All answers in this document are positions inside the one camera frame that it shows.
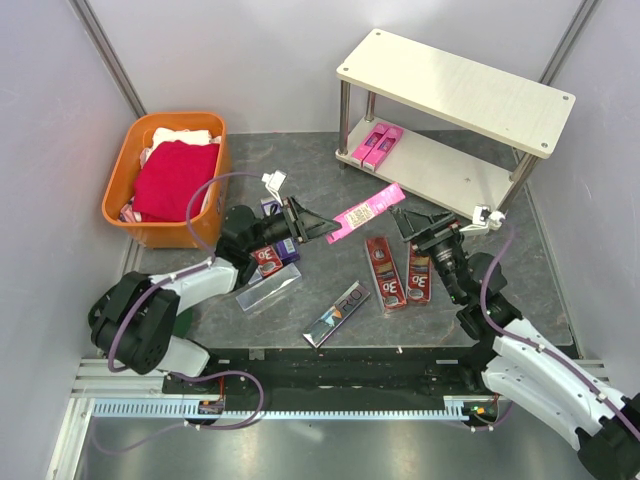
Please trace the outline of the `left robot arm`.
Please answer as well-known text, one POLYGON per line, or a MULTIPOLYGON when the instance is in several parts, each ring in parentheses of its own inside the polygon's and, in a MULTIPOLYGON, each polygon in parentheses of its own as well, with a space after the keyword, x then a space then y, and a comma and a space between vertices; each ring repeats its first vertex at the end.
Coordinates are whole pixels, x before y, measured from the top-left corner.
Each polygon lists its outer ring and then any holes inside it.
POLYGON ((168 274, 131 271, 93 306, 91 342, 107 354, 113 373, 154 370, 177 373, 198 393, 219 382, 209 351, 174 334, 177 317, 212 297, 245 286, 257 269, 252 254, 288 238, 307 243, 341 229, 341 224, 304 207, 294 198, 281 211, 262 218, 245 205, 227 211, 212 256, 168 274))

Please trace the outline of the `red 3D toothpaste box middle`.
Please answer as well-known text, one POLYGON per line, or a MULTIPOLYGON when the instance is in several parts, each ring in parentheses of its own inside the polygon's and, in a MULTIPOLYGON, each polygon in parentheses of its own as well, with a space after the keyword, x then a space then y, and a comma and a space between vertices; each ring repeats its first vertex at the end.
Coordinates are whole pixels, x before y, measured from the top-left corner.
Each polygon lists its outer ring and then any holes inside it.
POLYGON ((367 238, 365 248, 382 310, 387 313, 404 308, 407 299, 387 238, 367 238))

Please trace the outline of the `white cloth in basket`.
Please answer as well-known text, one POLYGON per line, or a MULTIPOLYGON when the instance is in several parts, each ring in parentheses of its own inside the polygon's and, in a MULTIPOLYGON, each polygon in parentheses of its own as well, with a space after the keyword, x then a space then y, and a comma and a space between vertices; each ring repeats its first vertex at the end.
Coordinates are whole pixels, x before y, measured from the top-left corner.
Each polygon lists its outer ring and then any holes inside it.
POLYGON ((151 154, 166 142, 180 141, 187 145, 205 146, 209 144, 220 144, 222 137, 213 136, 208 130, 171 130, 159 127, 152 136, 152 145, 145 148, 140 154, 140 166, 143 167, 151 154))

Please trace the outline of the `holographic purple toothpaste box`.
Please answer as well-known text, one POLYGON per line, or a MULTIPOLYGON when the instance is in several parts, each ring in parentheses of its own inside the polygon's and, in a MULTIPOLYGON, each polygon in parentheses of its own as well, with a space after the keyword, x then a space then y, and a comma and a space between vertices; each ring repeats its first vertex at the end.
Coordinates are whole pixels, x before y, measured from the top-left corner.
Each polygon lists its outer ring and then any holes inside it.
POLYGON ((370 297, 370 292, 354 282, 318 319, 302 333, 302 338, 319 349, 340 326, 370 297))

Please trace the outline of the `red 3D toothpaste box right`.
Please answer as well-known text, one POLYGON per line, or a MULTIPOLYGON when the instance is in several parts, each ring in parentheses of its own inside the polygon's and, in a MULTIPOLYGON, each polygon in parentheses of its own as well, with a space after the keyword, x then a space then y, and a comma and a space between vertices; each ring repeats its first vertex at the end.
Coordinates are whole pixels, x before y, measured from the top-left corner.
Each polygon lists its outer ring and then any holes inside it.
POLYGON ((431 259, 408 246, 406 296, 409 302, 426 305, 431 300, 431 259))

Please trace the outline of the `red 3d toothpaste box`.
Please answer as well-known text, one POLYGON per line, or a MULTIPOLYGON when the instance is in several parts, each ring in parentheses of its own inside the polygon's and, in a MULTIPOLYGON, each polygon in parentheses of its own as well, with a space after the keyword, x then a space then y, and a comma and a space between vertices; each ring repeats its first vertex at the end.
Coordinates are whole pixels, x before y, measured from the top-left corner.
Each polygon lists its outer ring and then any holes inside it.
POLYGON ((409 302, 426 305, 431 300, 431 259, 408 246, 406 296, 409 302))
POLYGON ((387 238, 367 238, 365 248, 382 310, 387 313, 404 308, 407 299, 387 238))
POLYGON ((266 246, 252 253, 257 262, 257 271, 267 278, 283 268, 282 260, 273 246, 266 246))

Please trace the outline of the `orange plastic basket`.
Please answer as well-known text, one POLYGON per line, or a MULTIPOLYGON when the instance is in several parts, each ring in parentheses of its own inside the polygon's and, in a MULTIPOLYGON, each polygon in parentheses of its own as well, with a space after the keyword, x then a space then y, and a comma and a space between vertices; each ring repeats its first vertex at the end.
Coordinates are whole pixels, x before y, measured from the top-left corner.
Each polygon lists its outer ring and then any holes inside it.
POLYGON ((112 170, 103 200, 102 214, 111 225, 124 230, 138 244, 149 249, 196 248, 198 244, 184 221, 128 223, 119 220, 121 208, 134 196, 134 180, 140 171, 139 156, 152 145, 159 127, 171 130, 208 130, 221 138, 215 173, 231 171, 231 156, 224 119, 213 112, 158 112, 145 115, 129 128, 112 170))

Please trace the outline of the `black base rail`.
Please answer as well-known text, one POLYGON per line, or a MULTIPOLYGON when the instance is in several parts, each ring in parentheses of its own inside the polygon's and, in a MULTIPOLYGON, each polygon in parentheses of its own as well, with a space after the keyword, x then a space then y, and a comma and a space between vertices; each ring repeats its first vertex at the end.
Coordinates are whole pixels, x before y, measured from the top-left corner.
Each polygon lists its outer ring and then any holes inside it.
POLYGON ((221 393, 225 403, 254 410, 265 406, 424 407, 445 396, 494 397, 482 386, 466 347, 323 347, 214 349, 209 377, 195 383, 169 377, 166 394, 221 393))

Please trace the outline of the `silver toothpaste box long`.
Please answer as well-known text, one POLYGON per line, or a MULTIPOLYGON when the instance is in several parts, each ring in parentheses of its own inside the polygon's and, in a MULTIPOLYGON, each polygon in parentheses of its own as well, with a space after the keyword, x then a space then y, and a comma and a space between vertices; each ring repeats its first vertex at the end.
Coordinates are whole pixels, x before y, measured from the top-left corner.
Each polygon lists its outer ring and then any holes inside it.
POLYGON ((238 294, 236 301, 241 310, 247 314, 262 310, 278 301, 301 279, 302 274, 296 265, 289 264, 238 294))

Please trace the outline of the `red folded cloth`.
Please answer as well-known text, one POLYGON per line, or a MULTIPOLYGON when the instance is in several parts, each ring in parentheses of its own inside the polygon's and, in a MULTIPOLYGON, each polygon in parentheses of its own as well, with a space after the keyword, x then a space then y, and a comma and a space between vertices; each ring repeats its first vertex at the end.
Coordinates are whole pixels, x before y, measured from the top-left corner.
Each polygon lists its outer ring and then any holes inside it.
POLYGON ((183 222, 194 193, 215 173, 220 146, 162 142, 134 182, 132 209, 142 222, 183 222))

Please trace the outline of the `white two-tier shelf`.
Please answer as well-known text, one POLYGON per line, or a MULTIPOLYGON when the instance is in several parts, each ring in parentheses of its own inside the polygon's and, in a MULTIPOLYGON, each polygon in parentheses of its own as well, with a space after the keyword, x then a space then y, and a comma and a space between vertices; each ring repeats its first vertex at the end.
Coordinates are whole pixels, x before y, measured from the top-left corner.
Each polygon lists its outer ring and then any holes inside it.
POLYGON ((373 176, 458 215, 478 205, 505 213, 536 165, 549 158, 576 98, 532 80, 408 38, 372 30, 336 70, 340 126, 336 158, 359 168, 356 149, 379 123, 384 97, 512 147, 509 171, 406 129, 373 176))

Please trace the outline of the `silver toothpaste box small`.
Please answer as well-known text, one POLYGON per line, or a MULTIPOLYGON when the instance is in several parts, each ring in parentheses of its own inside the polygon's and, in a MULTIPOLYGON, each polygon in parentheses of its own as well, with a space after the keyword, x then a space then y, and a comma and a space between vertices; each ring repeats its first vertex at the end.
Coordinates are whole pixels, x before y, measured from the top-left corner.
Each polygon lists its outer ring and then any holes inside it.
POLYGON ((259 270, 256 270, 253 275, 251 276, 251 278, 248 281, 249 285, 253 285, 255 283, 260 282, 263 279, 262 275, 260 274, 259 270))

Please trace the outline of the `small pink packet in basket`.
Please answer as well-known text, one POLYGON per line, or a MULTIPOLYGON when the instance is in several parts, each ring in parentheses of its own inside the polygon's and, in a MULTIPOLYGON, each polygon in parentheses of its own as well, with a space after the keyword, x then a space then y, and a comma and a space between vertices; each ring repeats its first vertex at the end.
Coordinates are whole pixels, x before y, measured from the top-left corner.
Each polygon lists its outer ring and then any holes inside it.
POLYGON ((135 198, 132 197, 120 210, 118 220, 123 223, 140 223, 142 216, 133 208, 135 198))

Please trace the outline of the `pink toothpaste box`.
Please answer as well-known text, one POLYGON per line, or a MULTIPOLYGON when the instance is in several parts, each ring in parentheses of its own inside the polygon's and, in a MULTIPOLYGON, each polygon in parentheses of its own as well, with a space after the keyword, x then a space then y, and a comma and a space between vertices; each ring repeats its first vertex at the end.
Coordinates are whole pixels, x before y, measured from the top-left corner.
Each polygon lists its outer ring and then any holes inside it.
POLYGON ((382 139, 376 144, 363 162, 363 167, 375 172, 399 143, 404 130, 399 127, 390 127, 382 139))
POLYGON ((359 167, 363 166, 365 158, 374 149, 376 144, 386 134, 390 126, 386 123, 377 123, 371 131, 365 136, 364 140, 358 145, 358 147, 351 154, 351 158, 355 164, 359 167))
POLYGON ((326 236, 329 244, 345 238, 353 231, 371 221, 390 207, 405 199, 405 194, 397 183, 392 183, 369 199, 345 210, 334 218, 340 228, 326 236))

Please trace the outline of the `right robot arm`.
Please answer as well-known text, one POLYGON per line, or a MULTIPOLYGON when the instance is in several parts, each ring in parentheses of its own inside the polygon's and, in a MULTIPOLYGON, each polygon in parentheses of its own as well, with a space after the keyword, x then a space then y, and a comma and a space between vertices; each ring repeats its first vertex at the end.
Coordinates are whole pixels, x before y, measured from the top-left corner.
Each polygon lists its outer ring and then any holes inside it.
POLYGON ((522 407, 561 436, 592 477, 638 478, 639 398, 588 373, 502 295, 507 281, 500 260, 507 245, 498 255, 465 252, 471 235, 512 231, 505 214, 479 205, 471 224, 462 226, 450 211, 390 212, 410 250, 432 261, 476 342, 458 368, 460 386, 473 394, 487 389, 522 407))

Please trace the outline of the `red 3D toothpaste box left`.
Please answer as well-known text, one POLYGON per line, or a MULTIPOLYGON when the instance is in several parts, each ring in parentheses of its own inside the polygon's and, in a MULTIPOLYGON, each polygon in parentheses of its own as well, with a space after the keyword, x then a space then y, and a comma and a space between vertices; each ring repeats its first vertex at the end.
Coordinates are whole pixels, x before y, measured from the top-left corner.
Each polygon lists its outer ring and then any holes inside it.
POLYGON ((257 271, 267 278, 283 268, 282 260, 273 246, 266 246, 252 253, 257 262, 257 271))

